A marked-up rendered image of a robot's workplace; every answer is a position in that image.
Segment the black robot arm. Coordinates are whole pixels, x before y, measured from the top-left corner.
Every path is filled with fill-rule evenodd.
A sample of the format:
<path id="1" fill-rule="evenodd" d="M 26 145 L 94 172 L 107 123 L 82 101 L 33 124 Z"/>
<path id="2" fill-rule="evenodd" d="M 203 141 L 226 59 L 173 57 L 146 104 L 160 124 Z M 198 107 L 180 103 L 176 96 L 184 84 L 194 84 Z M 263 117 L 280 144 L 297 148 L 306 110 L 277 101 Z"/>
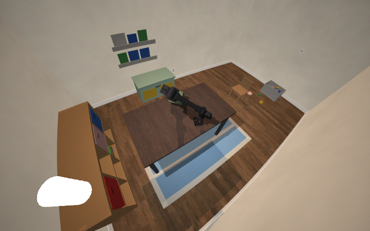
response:
<path id="1" fill-rule="evenodd" d="M 185 105 L 193 108 L 196 112 L 198 112 L 201 116 L 202 119 L 204 119 L 204 117 L 206 117 L 208 120 L 210 120 L 211 118 L 211 115 L 212 113 L 208 112 L 206 110 L 206 108 L 203 106 L 199 106 L 199 105 L 196 105 L 194 103 L 192 103 L 191 101 L 189 101 L 188 99 L 184 98 L 183 96 L 181 96 L 179 94 L 179 90 L 175 87 L 169 87 L 165 84 L 163 84 L 162 86 L 162 89 L 160 90 L 160 92 L 164 95 L 166 95 L 167 99 L 169 99 L 170 101 L 172 102 L 176 102 L 177 100 L 184 103 Z"/>

